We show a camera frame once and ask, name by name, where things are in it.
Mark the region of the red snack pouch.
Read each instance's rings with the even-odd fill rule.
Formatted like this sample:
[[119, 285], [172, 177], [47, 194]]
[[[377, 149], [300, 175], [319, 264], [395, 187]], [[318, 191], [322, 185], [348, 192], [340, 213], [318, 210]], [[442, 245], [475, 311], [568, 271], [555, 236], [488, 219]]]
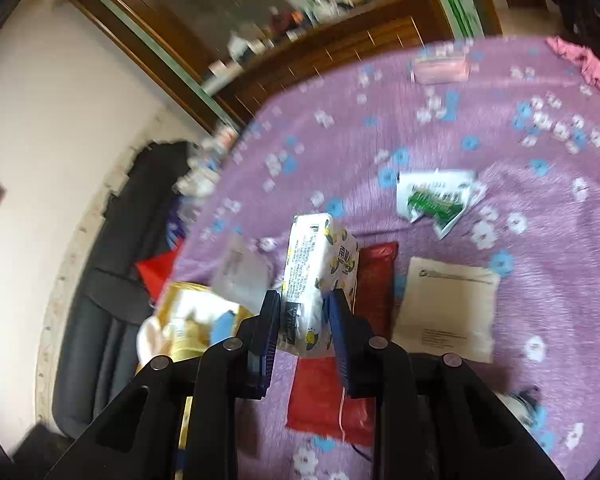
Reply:
[[368, 342], [390, 336], [398, 248], [389, 242], [361, 250], [353, 299], [340, 286], [324, 295], [334, 355], [298, 361], [288, 428], [368, 448], [373, 444], [376, 372]]

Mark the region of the yellow rimmed white box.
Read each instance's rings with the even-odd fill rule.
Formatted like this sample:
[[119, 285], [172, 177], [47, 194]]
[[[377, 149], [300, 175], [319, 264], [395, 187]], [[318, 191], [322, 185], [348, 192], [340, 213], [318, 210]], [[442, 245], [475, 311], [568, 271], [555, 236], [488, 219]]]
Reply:
[[224, 312], [236, 314], [234, 336], [239, 325], [253, 314], [212, 292], [208, 286], [173, 282], [166, 286], [155, 313], [142, 323], [136, 337], [137, 369], [155, 356], [168, 356], [174, 363], [199, 358], [211, 347], [210, 330]]

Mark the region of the red gift bag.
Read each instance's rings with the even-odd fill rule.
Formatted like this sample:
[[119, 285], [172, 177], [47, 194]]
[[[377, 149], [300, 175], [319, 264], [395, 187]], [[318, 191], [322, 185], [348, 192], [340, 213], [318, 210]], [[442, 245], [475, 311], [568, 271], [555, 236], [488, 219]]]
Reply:
[[136, 270], [140, 274], [140, 279], [153, 304], [158, 301], [164, 284], [171, 275], [174, 262], [178, 258], [183, 243], [184, 240], [178, 238], [174, 248], [168, 252], [135, 263]]

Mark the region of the lemon print tissue pack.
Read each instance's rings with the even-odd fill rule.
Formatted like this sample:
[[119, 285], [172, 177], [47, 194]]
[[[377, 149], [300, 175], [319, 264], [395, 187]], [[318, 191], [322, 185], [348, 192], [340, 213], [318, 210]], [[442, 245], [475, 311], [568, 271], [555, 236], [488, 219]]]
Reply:
[[294, 218], [280, 290], [280, 350], [309, 359], [334, 354], [324, 298], [340, 289], [355, 305], [358, 260], [360, 244], [331, 214]]

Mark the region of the black sofa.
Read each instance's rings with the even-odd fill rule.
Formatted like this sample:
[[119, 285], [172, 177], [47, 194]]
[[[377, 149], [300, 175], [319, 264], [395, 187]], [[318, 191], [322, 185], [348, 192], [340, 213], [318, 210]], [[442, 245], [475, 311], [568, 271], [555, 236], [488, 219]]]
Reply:
[[136, 336], [152, 301], [137, 263], [166, 252], [174, 184], [188, 170], [189, 145], [151, 143], [138, 154], [126, 182], [109, 194], [104, 223], [73, 296], [54, 385], [53, 418], [79, 437], [133, 378]]

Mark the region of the pink tissue pack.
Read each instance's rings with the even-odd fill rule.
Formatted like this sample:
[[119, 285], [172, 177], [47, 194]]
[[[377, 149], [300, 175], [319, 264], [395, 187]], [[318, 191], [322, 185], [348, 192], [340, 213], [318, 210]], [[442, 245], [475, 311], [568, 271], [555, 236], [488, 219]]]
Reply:
[[422, 56], [415, 58], [412, 64], [412, 74], [419, 84], [463, 82], [468, 79], [469, 73], [465, 55]]

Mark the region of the white paper envelope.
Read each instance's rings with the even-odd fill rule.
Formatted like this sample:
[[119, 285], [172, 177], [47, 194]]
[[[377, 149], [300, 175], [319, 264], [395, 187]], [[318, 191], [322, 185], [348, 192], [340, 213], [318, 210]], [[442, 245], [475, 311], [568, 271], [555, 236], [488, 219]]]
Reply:
[[485, 268], [411, 258], [392, 341], [411, 353], [490, 363], [499, 284]]

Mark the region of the green white sachet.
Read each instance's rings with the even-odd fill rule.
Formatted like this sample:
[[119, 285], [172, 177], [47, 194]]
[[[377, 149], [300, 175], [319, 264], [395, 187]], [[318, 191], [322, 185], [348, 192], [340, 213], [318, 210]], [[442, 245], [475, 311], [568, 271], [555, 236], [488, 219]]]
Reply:
[[396, 213], [410, 223], [432, 221], [443, 240], [460, 217], [486, 196], [486, 185], [475, 171], [434, 170], [400, 172], [396, 180]]

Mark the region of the purple floral tablecloth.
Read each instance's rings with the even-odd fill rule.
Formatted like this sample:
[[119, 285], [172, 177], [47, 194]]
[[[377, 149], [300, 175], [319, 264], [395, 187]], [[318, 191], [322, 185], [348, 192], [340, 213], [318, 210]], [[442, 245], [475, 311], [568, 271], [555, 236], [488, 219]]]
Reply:
[[396, 341], [462, 340], [418, 322], [425, 287], [493, 282], [472, 364], [538, 387], [532, 436], [568, 479], [600, 462], [600, 89], [542, 38], [460, 45], [463, 82], [421, 84], [396, 51], [302, 82], [260, 110], [223, 164], [172, 280], [209, 284], [239, 238], [280, 282], [294, 219], [358, 247], [396, 243]]

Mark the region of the pink cloth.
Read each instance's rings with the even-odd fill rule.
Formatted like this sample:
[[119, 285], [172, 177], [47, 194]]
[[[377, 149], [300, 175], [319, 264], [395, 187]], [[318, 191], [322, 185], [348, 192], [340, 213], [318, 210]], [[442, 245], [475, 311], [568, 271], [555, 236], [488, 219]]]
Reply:
[[576, 66], [587, 84], [600, 90], [600, 59], [590, 48], [572, 44], [558, 36], [546, 37], [545, 42], [556, 55]]

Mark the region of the brick pattern wooden counter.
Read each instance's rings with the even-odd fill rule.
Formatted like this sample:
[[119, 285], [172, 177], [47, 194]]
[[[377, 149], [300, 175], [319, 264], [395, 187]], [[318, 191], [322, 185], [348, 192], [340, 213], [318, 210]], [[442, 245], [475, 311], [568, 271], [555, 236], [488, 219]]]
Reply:
[[248, 62], [214, 99], [244, 122], [269, 98], [296, 84], [382, 52], [421, 46], [424, 37], [416, 16], [428, 10], [428, 0], [364, 4]]

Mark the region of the blue soft toy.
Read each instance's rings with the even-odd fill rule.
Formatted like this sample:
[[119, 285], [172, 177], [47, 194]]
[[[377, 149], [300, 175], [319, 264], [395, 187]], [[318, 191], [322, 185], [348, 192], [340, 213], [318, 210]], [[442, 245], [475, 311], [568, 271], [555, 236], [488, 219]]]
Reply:
[[234, 336], [235, 320], [236, 314], [233, 311], [226, 311], [214, 321], [210, 330], [212, 346]]

